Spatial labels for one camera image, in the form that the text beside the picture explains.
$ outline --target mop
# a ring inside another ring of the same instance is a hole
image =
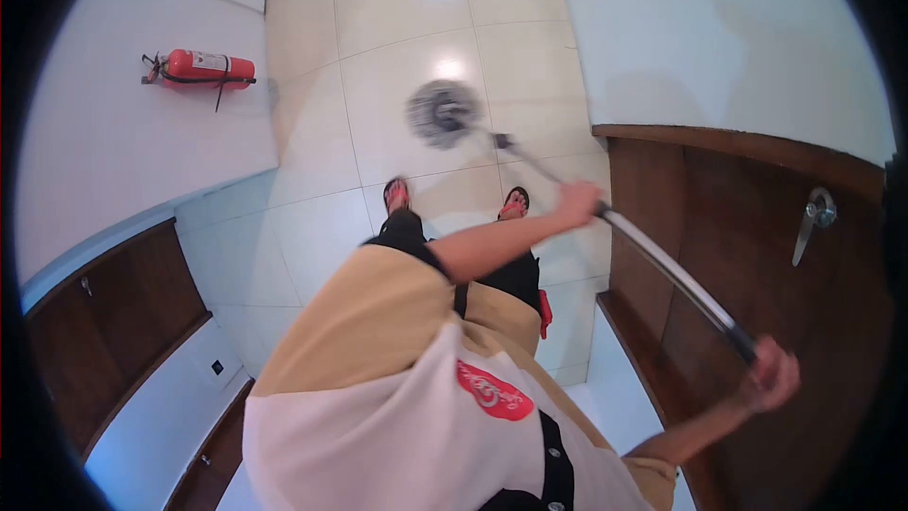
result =
[[[438,79],[417,89],[407,102],[407,117],[413,132],[435,149],[450,150],[462,139],[477,133],[490,138],[496,149],[506,150],[525,161],[541,176],[561,183],[556,174],[524,152],[510,135],[484,130],[480,126],[481,107],[478,98],[470,88],[458,81]],[[732,349],[744,363],[750,365],[754,362],[754,339],[734,323],[732,316],[674,258],[605,201],[599,201],[594,215],[627,237],[643,256],[684,292],[728,339]]]

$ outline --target red clip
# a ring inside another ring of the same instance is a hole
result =
[[[546,296],[545,290],[539,290],[539,306],[542,308],[542,326],[539,327],[539,335],[546,338],[546,328],[552,323],[552,309],[549,306],[549,297]]]

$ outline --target tan shirt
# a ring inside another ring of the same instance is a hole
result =
[[[560,428],[575,509],[672,505],[675,469],[619,458],[533,359],[539,314],[434,267],[358,249],[302,312],[246,404],[244,461],[268,509],[477,509],[541,496],[539,411]]]

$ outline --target mop head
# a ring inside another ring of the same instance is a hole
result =
[[[458,81],[437,79],[417,89],[407,101],[410,126],[428,145],[448,150],[471,133],[480,119],[473,91]]]

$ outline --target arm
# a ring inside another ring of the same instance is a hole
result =
[[[797,358],[764,335],[755,347],[756,360],[740,388],[707,412],[649,438],[629,458],[654,458],[681,466],[701,450],[741,426],[751,415],[775,410],[797,391]]]
[[[539,241],[591,222],[599,194],[598,187],[586,182],[562,184],[559,206],[549,214],[464,229],[426,245],[451,282],[470,282],[526,253]]]

